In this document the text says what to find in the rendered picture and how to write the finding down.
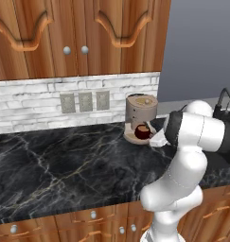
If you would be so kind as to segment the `wooden wall cupboard door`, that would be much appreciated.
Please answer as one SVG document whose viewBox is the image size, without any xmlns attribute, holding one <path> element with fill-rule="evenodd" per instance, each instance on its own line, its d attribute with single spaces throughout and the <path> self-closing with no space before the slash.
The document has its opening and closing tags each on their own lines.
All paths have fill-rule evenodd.
<svg viewBox="0 0 230 242">
<path fill-rule="evenodd" d="M 0 0 L 0 80 L 77 73 L 72 0 Z"/>
<path fill-rule="evenodd" d="M 73 0 L 81 76 L 162 70 L 171 0 Z M 86 45 L 88 54 L 81 53 Z"/>
</svg>

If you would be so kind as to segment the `beige coffee machine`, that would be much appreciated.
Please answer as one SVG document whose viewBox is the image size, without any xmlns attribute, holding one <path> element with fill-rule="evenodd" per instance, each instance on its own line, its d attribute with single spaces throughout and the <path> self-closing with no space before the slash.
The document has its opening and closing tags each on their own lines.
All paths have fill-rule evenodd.
<svg viewBox="0 0 230 242">
<path fill-rule="evenodd" d="M 124 138 L 136 145 L 146 145 L 150 138 L 156 133 L 155 128 L 150 125 L 150 138 L 138 139 L 134 131 L 138 125 L 150 122 L 156 117 L 158 101 L 153 95 L 132 94 L 126 98 L 125 130 Z"/>
</svg>

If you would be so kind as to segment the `grey wall socket plate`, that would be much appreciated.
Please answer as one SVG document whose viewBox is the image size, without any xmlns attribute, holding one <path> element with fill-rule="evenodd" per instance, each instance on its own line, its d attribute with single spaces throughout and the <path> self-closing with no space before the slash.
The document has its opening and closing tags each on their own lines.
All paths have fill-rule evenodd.
<svg viewBox="0 0 230 242">
<path fill-rule="evenodd" d="M 93 110 L 93 99 L 91 93 L 79 93 L 80 112 L 91 112 Z"/>
<path fill-rule="evenodd" d="M 97 110 L 104 111 L 110 109 L 110 92 L 97 92 Z"/>
<path fill-rule="evenodd" d="M 75 98 L 73 94 L 60 94 L 62 113 L 72 113 L 76 111 Z"/>
</svg>

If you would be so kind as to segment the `dark red coffee mug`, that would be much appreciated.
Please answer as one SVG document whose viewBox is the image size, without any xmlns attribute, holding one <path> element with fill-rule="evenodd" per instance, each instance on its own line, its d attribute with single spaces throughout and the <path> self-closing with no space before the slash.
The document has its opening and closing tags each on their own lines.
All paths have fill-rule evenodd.
<svg viewBox="0 0 230 242">
<path fill-rule="evenodd" d="M 141 140 L 150 138 L 150 129 L 146 125 L 138 125 L 134 131 L 134 135 Z"/>
</svg>

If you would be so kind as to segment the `wooden base cupboard door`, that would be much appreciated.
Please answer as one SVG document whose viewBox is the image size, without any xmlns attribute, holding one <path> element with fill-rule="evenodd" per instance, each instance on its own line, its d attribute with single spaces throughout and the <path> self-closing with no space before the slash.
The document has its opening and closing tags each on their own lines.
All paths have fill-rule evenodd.
<svg viewBox="0 0 230 242">
<path fill-rule="evenodd" d="M 119 233 L 119 227 L 125 233 Z M 59 231 L 61 242 L 125 242 L 127 220 L 107 221 L 101 224 L 79 226 L 78 228 Z"/>
<path fill-rule="evenodd" d="M 130 202 L 128 206 L 126 242 L 140 242 L 142 234 L 152 223 L 152 216 L 153 213 L 144 210 L 140 201 Z M 135 224 L 136 232 L 132 231 L 132 224 Z"/>
</svg>

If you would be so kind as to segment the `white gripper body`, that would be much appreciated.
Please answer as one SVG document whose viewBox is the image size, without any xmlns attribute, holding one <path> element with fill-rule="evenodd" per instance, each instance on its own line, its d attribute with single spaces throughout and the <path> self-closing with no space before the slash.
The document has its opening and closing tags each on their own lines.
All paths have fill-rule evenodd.
<svg viewBox="0 0 230 242">
<path fill-rule="evenodd" d="M 163 130 L 159 130 L 150 138 L 151 147 L 163 147 L 168 143 Z"/>
</svg>

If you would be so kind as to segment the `wooden drawer front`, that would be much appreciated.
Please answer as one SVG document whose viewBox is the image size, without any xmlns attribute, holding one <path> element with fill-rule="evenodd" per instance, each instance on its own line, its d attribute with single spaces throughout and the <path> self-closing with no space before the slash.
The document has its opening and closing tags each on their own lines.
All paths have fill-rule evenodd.
<svg viewBox="0 0 230 242">
<path fill-rule="evenodd" d="M 57 227 L 60 231 L 64 231 L 78 228 L 79 226 L 97 225 L 107 221 L 117 221 L 121 218 L 128 217 L 128 206 L 127 203 L 120 203 L 117 205 L 56 215 Z M 96 219 L 90 217 L 91 211 L 97 212 Z"/>
<path fill-rule="evenodd" d="M 10 233 L 11 225 L 17 233 Z M 55 217 L 45 216 L 0 225 L 0 242 L 60 242 Z"/>
<path fill-rule="evenodd" d="M 186 242 L 230 242 L 230 185 L 204 189 L 202 204 L 181 218 L 178 232 Z"/>
</svg>

